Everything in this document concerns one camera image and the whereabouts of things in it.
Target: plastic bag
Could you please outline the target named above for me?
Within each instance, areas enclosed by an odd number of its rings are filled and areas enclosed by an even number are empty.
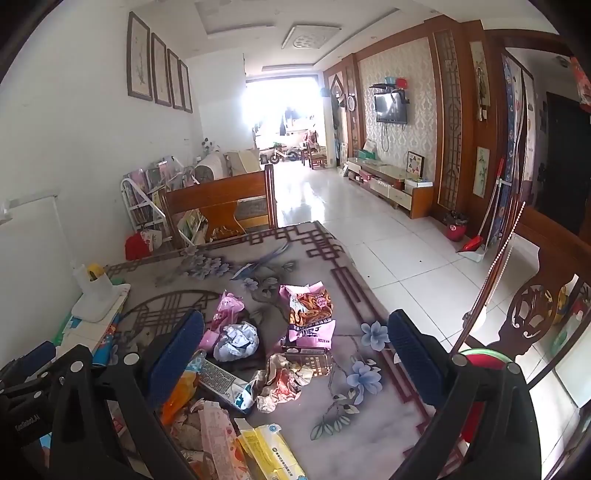
[[[279,295],[289,301],[289,340],[297,346],[330,348],[335,321],[332,301],[322,282],[312,286],[282,285]]]
[[[220,335],[220,330],[226,325],[237,323],[238,312],[243,309],[244,303],[242,299],[224,290],[220,298],[220,303],[217,305],[216,313],[213,316],[212,324],[203,334],[199,348],[211,353]]]

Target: ceiling light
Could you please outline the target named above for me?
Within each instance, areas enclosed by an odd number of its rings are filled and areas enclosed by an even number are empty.
[[[274,70],[309,70],[313,67],[313,63],[289,63],[286,65],[265,65],[263,68],[261,68],[261,71],[272,72]]]
[[[570,62],[560,55],[556,55],[556,61],[560,64],[561,67],[565,69],[569,68]]]
[[[294,25],[287,34],[281,48],[292,46],[294,48],[318,49],[334,37],[340,27],[327,27],[324,25]]]

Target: wooden backrest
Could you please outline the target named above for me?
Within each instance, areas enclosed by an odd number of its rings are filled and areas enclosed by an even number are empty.
[[[215,180],[172,192],[161,190],[160,198],[166,221],[176,248],[184,247],[174,216],[188,210],[199,209],[207,219],[206,241],[243,235],[244,228],[235,218],[238,200],[265,197],[268,225],[277,227],[277,203],[273,165],[265,170],[236,177]]]

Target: tv shelf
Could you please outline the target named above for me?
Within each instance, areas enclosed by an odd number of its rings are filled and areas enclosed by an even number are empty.
[[[360,174],[360,171],[371,175],[369,181],[359,181],[349,177],[349,180],[357,183],[375,196],[386,200],[391,205],[400,206],[408,211],[411,219],[429,216],[433,202],[433,187],[415,187],[411,193],[407,193],[397,186],[402,186],[404,180],[418,180],[418,177],[406,172],[403,168],[384,164],[375,160],[361,160],[349,158],[346,166],[349,171]]]

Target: wall-mounted tv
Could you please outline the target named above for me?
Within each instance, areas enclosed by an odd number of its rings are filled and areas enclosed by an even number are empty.
[[[375,116],[378,122],[406,125],[408,101],[404,96],[404,90],[395,90],[391,93],[376,93],[374,95],[374,104]]]

